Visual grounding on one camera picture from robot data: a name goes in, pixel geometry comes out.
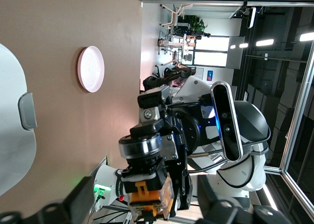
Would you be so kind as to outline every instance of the metal frame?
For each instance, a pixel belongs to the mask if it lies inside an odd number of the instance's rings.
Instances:
[[[243,6],[247,1],[248,6],[277,6],[277,7],[314,7],[314,0],[142,0],[144,3],[173,3],[173,4],[199,4],[211,6]],[[283,158],[279,168],[265,166],[269,174],[280,175],[295,198],[300,202],[311,220],[314,222],[314,205],[300,189],[297,183],[288,173],[288,166],[293,152],[296,137],[299,131],[301,118],[304,112],[307,97],[309,95],[311,82],[314,77],[314,42],[312,42],[309,59],[300,87],[299,96],[296,102],[288,139],[285,146]]]

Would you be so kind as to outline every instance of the white panel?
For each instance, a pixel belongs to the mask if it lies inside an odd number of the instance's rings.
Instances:
[[[226,81],[229,85],[232,85],[232,79],[234,71],[226,68],[215,68],[215,67],[202,67],[204,69],[203,81],[208,84],[213,84],[216,81]],[[212,81],[207,81],[208,71],[213,71]]]
[[[242,19],[214,19],[203,18],[205,25],[205,33],[221,36],[239,36]]]

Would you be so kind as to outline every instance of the ceiling light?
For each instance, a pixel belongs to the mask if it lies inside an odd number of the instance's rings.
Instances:
[[[314,40],[314,33],[302,34],[300,36],[300,41],[301,42],[310,41],[310,40]]]
[[[240,44],[239,47],[240,48],[247,48],[249,46],[249,44]]]
[[[256,46],[267,46],[267,45],[272,45],[274,44],[274,40],[273,39],[267,39],[267,40],[262,40],[262,41],[258,41],[256,42]]]

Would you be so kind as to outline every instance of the poster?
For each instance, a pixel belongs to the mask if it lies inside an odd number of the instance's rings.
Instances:
[[[212,81],[212,74],[214,71],[207,71],[207,81]]]

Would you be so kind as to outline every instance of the screw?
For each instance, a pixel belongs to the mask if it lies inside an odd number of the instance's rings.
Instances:
[[[151,119],[152,118],[152,116],[153,116],[153,114],[152,114],[152,111],[151,110],[145,110],[145,112],[144,112],[144,117],[146,118],[146,119]]]
[[[221,205],[222,205],[223,207],[225,207],[225,208],[231,208],[231,207],[232,207],[231,204],[229,204],[229,203],[226,202],[226,201],[222,201],[222,202],[221,202]]]

